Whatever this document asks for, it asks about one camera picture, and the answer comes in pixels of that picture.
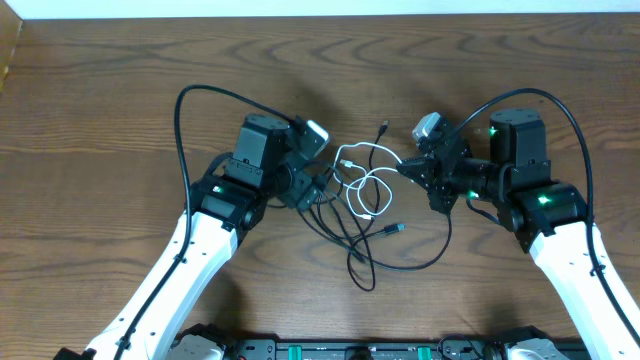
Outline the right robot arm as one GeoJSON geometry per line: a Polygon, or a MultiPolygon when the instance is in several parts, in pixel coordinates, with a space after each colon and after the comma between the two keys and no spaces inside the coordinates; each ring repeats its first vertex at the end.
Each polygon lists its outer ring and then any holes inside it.
{"type": "Polygon", "coordinates": [[[560,296],[593,359],[636,359],[639,346],[612,301],[633,326],[639,308],[608,256],[587,205],[571,184],[551,177],[546,130],[532,109],[490,117],[490,157],[476,159],[468,141],[434,112],[412,131],[419,156],[402,161],[400,174],[427,191],[432,210],[447,214],[456,200],[487,201],[499,224],[515,234],[560,296]]]}

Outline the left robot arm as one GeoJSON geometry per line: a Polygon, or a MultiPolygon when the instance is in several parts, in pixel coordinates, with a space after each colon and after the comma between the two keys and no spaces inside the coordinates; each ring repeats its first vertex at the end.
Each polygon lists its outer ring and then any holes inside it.
{"type": "Polygon", "coordinates": [[[191,185],[170,242],[118,316],[82,352],[59,359],[222,359],[226,344],[181,327],[213,276],[272,198],[289,208],[317,196],[305,172],[329,133],[312,120],[249,114],[235,149],[218,156],[191,185]]]}

